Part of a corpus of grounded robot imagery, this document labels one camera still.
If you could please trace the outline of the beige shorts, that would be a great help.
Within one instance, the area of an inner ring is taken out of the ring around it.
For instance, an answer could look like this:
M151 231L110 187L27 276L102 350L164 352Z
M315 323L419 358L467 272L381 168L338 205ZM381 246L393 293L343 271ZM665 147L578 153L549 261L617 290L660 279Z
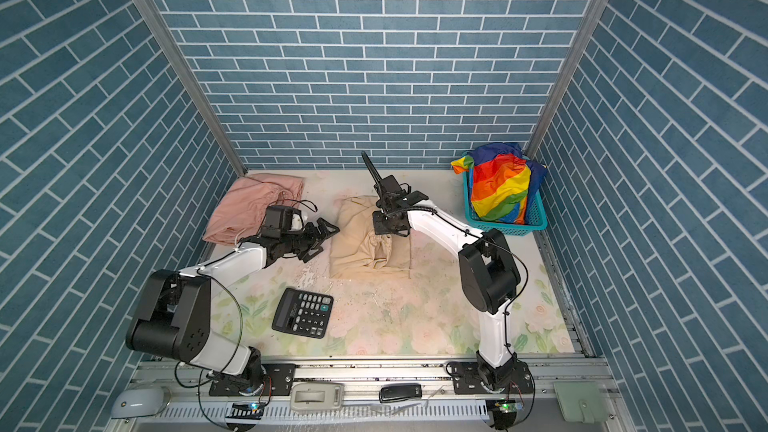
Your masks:
M346 198L341 202L340 231L331 240L329 275L340 280L409 279L409 237L374 230L373 213L378 211L372 196Z

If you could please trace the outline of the pink shorts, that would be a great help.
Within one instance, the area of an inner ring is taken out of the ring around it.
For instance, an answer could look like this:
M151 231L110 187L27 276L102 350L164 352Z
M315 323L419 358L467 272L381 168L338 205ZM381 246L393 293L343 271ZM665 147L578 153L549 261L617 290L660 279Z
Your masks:
M289 175L256 174L237 179L214 209L203 240L235 246L259 231L268 206L300 200L303 189L304 179Z

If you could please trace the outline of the multicolour cloth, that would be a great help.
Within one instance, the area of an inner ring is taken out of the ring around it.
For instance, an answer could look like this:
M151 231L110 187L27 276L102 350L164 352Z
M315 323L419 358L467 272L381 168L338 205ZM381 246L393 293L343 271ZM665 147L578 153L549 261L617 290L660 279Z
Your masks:
M471 172L471 204L484 221L525 224L528 200L539 192L547 168L517 143L481 145L451 162L455 174Z

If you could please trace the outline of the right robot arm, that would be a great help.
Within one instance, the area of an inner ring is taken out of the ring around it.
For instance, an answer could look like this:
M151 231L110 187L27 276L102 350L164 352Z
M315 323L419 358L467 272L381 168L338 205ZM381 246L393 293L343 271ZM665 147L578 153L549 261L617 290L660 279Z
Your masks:
M508 386L517 363L509 312L518 296L521 274L504 234L463 223L419 191L384 193L376 207L377 233L420 232L457 255L462 291L479 314L478 374L490 390Z

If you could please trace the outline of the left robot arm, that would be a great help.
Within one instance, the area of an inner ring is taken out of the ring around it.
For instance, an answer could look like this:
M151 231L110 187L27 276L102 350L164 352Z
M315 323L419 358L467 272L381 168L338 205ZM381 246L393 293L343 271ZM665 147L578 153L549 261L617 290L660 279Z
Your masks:
M246 390L258 388L265 376L260 351L211 330L212 299L279 259L308 262L339 232L323 218L301 229L264 226L219 259L150 274L126 333L126 347L209 370Z

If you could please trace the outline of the black desk calculator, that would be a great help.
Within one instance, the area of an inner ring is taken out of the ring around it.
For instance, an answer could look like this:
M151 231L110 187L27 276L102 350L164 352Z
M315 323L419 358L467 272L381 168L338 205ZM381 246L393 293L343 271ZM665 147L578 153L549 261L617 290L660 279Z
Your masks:
M275 311L272 329L276 332L313 339L326 335L334 298L330 295L287 287Z

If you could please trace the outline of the teal plastic basket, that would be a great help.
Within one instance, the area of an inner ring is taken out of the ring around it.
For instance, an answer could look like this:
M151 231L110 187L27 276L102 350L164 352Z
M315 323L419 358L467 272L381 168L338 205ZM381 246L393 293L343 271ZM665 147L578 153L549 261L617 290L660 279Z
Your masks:
M531 232L542 231L547 228L548 219L539 192L537 192L532 199L528 200L525 215L525 218L527 218L528 221L525 224L482 220L471 204L472 177L473 175L471 172L462 175L464 216L468 224L483 231L497 229L510 236L525 236Z

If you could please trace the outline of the beige plastic holder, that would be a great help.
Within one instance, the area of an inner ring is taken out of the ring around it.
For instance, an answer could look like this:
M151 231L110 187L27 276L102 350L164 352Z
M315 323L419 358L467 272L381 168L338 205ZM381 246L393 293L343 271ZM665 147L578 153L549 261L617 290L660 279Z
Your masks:
M295 413L339 410L343 406L345 387L341 383L297 382L290 394L290 408Z

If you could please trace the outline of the black car key fob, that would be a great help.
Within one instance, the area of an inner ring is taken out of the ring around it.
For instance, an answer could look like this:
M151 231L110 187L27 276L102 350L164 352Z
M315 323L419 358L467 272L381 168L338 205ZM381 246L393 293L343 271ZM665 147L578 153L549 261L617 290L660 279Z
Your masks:
M401 383L383 386L379 390L381 404L399 403L422 398L422 386L418 383Z

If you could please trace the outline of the left circuit board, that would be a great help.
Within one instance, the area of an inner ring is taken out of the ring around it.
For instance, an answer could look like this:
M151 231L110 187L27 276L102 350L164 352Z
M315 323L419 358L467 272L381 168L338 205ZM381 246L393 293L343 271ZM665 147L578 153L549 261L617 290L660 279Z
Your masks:
M227 421L260 420L264 414L264 405L260 403L235 403L232 405Z

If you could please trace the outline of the circuit board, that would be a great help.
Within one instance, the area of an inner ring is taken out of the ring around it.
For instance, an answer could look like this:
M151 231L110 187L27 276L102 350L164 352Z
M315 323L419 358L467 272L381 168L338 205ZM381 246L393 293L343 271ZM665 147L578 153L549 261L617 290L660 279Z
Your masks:
M264 414L264 405L260 403L235 403L232 405L227 421L260 420Z
M524 408L523 404L513 399L488 400L486 405L491 413L496 414L517 414Z

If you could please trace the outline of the right circuit board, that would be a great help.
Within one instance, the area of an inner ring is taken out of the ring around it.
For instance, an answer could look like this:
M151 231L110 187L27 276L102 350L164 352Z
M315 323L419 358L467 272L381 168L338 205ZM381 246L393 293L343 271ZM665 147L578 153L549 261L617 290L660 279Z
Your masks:
M491 413L496 414L517 414L524 408L523 404L513 399L488 400L486 405Z

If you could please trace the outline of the grey computer mouse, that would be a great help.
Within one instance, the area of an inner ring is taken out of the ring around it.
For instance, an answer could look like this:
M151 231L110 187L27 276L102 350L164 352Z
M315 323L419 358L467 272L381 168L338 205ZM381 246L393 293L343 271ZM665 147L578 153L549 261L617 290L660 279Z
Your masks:
M163 412L172 399L169 388L151 386L131 388L120 393L111 410L112 419L132 419L156 416Z

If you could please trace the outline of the green leather wallet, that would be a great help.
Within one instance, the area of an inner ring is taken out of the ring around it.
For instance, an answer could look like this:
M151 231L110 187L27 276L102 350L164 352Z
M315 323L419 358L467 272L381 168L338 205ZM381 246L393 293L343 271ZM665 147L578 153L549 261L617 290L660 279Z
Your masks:
M597 424L609 419L598 384L589 381L558 381L554 391L566 422Z

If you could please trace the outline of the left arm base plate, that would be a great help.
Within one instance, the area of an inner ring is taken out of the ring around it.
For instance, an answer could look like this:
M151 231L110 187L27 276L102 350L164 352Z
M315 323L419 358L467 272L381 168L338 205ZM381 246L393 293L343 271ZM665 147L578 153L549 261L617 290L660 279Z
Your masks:
M266 363L258 386L251 387L240 378L223 376L214 379L208 388L212 397L288 397L294 384L296 363Z

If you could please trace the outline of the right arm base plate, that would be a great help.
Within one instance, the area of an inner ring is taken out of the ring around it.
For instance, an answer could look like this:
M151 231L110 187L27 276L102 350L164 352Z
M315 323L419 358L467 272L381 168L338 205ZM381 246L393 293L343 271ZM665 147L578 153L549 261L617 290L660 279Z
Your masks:
M535 391L528 364L519 359L510 360L497 368L483 360L450 361L444 369L457 395L532 394Z

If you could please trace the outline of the aluminium front rail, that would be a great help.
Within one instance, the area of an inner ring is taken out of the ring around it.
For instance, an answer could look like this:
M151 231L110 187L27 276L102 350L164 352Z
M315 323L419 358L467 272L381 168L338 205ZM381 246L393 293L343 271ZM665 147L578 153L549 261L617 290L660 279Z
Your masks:
M554 383L558 381L589 381L598 384L601 393L610 398L619 395L619 387L609 370L607 361L587 358L578 354L541 355L523 354L519 360L528 364L534 378L535 391L532 394L510 394L512 397L553 398ZM476 362L470 356L464 357L367 357L367 358L266 358L266 363L296 363L294 384L297 382L324 381L341 383L344 396L349 399L377 400L379 390L386 385L419 383L423 394L434 391L444 393L448 398L490 397L494 394L457 395L444 366L450 361ZM198 391L202 397L212 397L208 388L218 378L214 373L189 365L177 365L174 361L142 361L129 381L131 388L164 386L175 393L180 400L192 398ZM268 398L281 400L287 397L213 397L226 398Z

